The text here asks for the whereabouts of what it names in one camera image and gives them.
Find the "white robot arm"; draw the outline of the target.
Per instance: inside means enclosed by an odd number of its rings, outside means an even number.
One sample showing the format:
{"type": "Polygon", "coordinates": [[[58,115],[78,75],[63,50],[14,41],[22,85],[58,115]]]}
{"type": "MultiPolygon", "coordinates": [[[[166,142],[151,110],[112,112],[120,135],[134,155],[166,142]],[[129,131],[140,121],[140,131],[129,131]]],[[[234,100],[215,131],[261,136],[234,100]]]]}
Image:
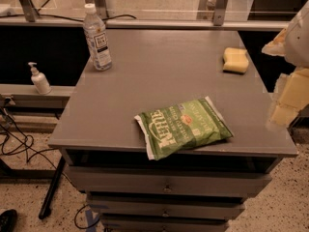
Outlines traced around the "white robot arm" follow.
{"type": "Polygon", "coordinates": [[[309,1],[262,52],[281,56],[295,66],[291,74],[278,78],[269,118],[272,123],[287,127],[309,104],[309,1]]]}

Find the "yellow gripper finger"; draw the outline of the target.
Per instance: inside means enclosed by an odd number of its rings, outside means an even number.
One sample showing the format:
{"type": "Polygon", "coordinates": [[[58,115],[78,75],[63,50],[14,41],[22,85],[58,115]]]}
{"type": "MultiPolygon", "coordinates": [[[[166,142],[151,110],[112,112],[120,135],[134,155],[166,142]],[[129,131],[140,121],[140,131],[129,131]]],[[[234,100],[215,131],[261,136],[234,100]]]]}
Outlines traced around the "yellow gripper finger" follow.
{"type": "Polygon", "coordinates": [[[287,29],[284,28],[280,33],[269,43],[267,43],[263,48],[262,52],[270,56],[285,56],[285,38],[287,29]]]}

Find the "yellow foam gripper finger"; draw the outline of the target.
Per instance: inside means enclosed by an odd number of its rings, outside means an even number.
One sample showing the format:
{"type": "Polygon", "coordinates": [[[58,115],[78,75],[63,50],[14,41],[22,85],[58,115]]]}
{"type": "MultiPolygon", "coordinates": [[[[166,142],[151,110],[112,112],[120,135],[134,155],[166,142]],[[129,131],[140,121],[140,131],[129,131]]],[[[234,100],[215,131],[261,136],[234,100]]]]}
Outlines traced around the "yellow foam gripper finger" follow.
{"type": "Polygon", "coordinates": [[[281,73],[275,83],[268,120],[287,128],[308,104],[309,70],[296,68],[290,74],[281,73]]]}

